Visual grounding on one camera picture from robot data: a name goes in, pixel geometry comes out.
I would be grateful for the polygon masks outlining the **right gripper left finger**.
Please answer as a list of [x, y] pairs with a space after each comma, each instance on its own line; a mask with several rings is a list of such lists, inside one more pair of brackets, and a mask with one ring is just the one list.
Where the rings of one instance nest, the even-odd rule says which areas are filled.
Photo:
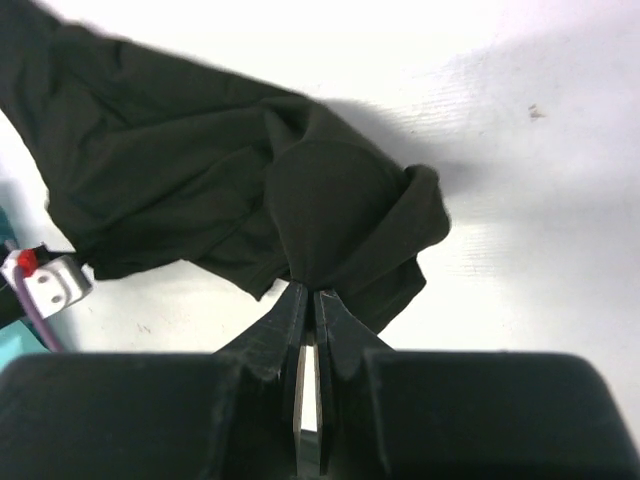
[[217, 352], [212, 406], [214, 479], [297, 475], [306, 288], [290, 284], [263, 317]]

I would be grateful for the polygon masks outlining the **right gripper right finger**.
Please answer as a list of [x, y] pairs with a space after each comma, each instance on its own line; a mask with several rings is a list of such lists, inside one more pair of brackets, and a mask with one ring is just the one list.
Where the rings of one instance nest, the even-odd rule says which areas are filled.
[[375, 388], [365, 354], [391, 348], [333, 291], [313, 296], [320, 473], [329, 479], [383, 479]]

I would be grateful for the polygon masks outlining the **black t shirt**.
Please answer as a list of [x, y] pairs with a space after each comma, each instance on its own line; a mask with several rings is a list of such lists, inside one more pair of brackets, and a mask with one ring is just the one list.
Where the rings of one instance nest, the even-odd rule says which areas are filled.
[[99, 280], [178, 260], [262, 297], [332, 289], [373, 331], [449, 233], [437, 172], [403, 167], [322, 103], [1, 5], [1, 109], [48, 212]]

